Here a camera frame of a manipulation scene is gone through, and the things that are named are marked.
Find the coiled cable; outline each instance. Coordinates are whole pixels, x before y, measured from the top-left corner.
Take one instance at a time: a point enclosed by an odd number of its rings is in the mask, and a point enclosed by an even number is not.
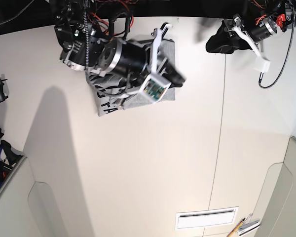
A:
[[[283,64],[283,67],[279,73],[279,75],[277,76],[276,80],[269,86],[262,86],[261,85],[261,82],[262,82],[262,77],[260,76],[259,78],[259,87],[261,87],[262,89],[269,89],[271,88],[272,86],[275,85],[275,83],[278,81],[278,79],[281,77],[283,71],[284,71],[284,68],[286,66],[286,63],[287,63],[287,60],[288,60],[288,56],[290,54],[290,51],[291,51],[291,47],[292,47],[292,42],[293,42],[293,36],[294,36],[294,28],[295,28],[295,24],[296,24],[296,10],[294,8],[294,5],[292,3],[291,0],[288,0],[288,2],[290,3],[290,5],[292,6],[292,12],[293,12],[293,26],[292,26],[292,34],[291,34],[291,39],[290,39],[290,44],[288,46],[288,49],[287,49],[287,54],[286,54],[286,58],[285,58],[285,61],[284,61],[284,64]]]

